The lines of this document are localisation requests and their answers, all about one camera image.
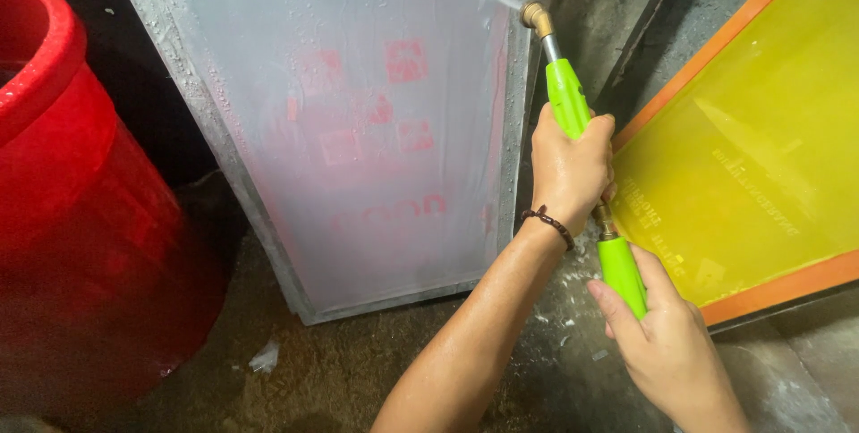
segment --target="dark wall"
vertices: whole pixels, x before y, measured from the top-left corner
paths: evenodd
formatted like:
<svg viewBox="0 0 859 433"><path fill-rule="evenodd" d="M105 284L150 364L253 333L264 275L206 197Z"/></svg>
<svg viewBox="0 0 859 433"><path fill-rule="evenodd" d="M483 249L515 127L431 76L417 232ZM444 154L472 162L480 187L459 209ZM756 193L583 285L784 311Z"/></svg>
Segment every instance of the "dark wall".
<svg viewBox="0 0 859 433"><path fill-rule="evenodd" d="M87 27L87 62L166 182L183 185L217 168L131 2L68 1Z"/></svg>

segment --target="screen printing frame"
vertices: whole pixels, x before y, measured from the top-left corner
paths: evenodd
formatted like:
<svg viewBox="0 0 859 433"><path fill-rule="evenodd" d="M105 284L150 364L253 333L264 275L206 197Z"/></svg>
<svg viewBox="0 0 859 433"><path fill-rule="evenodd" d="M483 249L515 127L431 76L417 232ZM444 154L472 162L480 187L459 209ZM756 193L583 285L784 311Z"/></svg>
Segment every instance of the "screen printing frame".
<svg viewBox="0 0 859 433"><path fill-rule="evenodd" d="M257 187L254 186L251 175L230 136L228 126L217 109L215 96L206 87L201 77L200 72L205 72L205 69L196 69L185 51L186 45L173 16L174 2L172 0L131 1L262 243L290 311L298 314L305 325L453 295L474 288L478 280L445 285L357 306L317 310L302 287L283 241L278 236ZM501 183L508 186L500 187L499 213L495 224L498 227L498 252L501 252L513 237L515 190L519 179L521 142L527 129L524 123L527 123L531 108L530 99L537 71L536 63L540 56L540 46L533 45L530 30L520 25L517 17L515 13L510 13L506 43L508 59L499 174Z"/></svg>
<svg viewBox="0 0 859 433"><path fill-rule="evenodd" d="M612 140L614 149L620 150L652 119L663 106L683 89L725 46L735 38L772 0L748 0L703 45L700 51L672 77L665 87L642 108L629 124ZM711 304L701 307L704 321L713 326L733 321L765 309L796 301L828 289L859 281L859 249L842 253L831 259L811 264L798 271L779 276Z"/></svg>

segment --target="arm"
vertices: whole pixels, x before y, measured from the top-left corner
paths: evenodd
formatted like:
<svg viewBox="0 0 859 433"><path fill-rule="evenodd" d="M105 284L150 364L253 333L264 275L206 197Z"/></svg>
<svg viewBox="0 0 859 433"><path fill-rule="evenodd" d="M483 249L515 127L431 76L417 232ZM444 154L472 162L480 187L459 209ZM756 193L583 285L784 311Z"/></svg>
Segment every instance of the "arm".
<svg viewBox="0 0 859 433"><path fill-rule="evenodd" d="M587 283L632 381L685 433L751 433L701 312L683 300L653 253L630 244L647 288L641 322L598 280Z"/></svg>
<svg viewBox="0 0 859 433"><path fill-rule="evenodd" d="M532 137L534 206L572 234L610 183L611 117L591 121L570 140L544 106ZM476 429L525 319L566 250L557 230L525 220L478 286L427 344L388 395L372 431Z"/></svg>

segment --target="brass fitting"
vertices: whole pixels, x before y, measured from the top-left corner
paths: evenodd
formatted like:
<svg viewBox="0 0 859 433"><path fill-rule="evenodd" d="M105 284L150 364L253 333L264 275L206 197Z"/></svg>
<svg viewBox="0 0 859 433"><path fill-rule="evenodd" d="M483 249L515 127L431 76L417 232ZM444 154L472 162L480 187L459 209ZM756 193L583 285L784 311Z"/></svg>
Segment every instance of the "brass fitting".
<svg viewBox="0 0 859 433"><path fill-rule="evenodd" d="M612 209L608 208L608 204L600 200L596 204L596 208L591 212L591 216L596 222L596 226L600 228L600 240L610 241L616 239L619 235L612 230Z"/></svg>
<svg viewBox="0 0 859 433"><path fill-rule="evenodd" d="M533 29L539 38L555 33L549 13L543 4L536 0L529 0L522 5L522 9L519 11L519 22L525 27Z"/></svg>

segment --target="orange frame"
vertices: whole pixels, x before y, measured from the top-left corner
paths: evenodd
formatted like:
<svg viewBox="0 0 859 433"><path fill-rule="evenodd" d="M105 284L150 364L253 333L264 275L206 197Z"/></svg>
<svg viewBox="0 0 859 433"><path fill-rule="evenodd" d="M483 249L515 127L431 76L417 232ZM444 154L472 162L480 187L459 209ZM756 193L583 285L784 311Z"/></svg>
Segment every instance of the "orange frame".
<svg viewBox="0 0 859 433"><path fill-rule="evenodd" d="M692 59L650 99L638 115L612 140L615 149L623 147L680 89L692 80L743 28L772 0L748 0L703 45ZM708 326L737 318L760 309L775 306L802 296L859 280L859 249L843 253L832 259L815 263L799 271L773 279L767 283L743 290L733 296L701 307Z"/></svg>

